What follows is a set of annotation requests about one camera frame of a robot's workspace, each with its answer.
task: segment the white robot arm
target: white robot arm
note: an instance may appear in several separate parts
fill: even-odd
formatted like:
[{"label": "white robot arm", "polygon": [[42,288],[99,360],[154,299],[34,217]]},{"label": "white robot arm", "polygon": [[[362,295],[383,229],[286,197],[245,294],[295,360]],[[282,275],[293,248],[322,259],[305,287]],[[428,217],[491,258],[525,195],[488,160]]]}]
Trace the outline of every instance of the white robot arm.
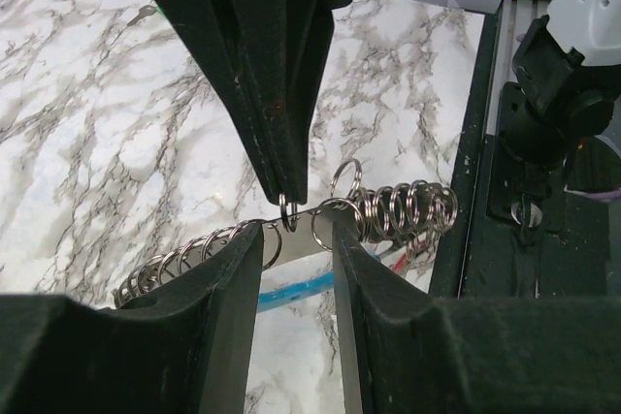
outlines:
[{"label": "white robot arm", "polygon": [[548,14],[550,35],[565,53],[580,52],[582,66],[621,63],[621,0],[553,0]]},{"label": "white robot arm", "polygon": [[621,0],[552,0],[513,56],[524,94],[505,131],[512,154],[555,166],[608,126],[621,94]]}]

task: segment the marble table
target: marble table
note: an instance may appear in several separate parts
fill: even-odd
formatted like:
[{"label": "marble table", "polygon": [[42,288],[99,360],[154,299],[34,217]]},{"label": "marble table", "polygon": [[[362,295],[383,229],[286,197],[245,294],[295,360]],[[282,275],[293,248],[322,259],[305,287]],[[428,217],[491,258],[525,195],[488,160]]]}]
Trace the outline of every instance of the marble table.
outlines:
[{"label": "marble table", "polygon": [[[158,252],[275,218],[221,102],[152,0],[0,0],[0,292],[96,307]],[[364,184],[448,184],[483,17],[354,0],[310,133],[309,206],[346,157]],[[408,280],[426,289],[433,257]],[[330,267],[318,255],[262,288]],[[257,316],[247,413],[343,413],[331,292]]]}]

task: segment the purple wire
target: purple wire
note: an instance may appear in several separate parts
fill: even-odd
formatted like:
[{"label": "purple wire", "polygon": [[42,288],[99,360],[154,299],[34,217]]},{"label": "purple wire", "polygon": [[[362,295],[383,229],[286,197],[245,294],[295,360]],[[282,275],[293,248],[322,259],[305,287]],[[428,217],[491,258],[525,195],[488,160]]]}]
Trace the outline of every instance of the purple wire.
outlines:
[{"label": "purple wire", "polygon": [[621,189],[608,191],[606,193],[584,193],[582,196],[589,199],[595,199],[596,201],[612,201],[613,199],[621,198]]}]

